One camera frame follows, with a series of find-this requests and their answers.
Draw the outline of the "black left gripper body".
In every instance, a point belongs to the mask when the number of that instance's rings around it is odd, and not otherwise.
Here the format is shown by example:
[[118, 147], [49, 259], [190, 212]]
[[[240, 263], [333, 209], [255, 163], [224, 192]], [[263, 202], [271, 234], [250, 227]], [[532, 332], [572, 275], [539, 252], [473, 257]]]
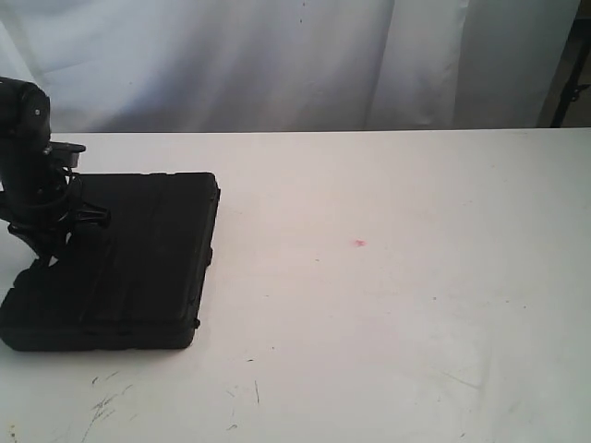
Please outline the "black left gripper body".
[[50, 142], [1, 138], [1, 219], [40, 258], [59, 258], [77, 226], [111, 220], [83, 197], [81, 175], [48, 154]]

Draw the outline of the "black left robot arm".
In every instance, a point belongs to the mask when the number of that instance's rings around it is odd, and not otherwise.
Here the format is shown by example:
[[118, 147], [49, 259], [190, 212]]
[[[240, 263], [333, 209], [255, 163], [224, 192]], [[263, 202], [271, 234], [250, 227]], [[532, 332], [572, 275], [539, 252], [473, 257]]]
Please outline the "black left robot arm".
[[110, 211], [83, 197], [75, 172], [86, 147], [51, 140], [51, 103], [36, 84], [1, 78], [1, 219], [38, 258], [58, 258], [82, 224], [105, 228]]

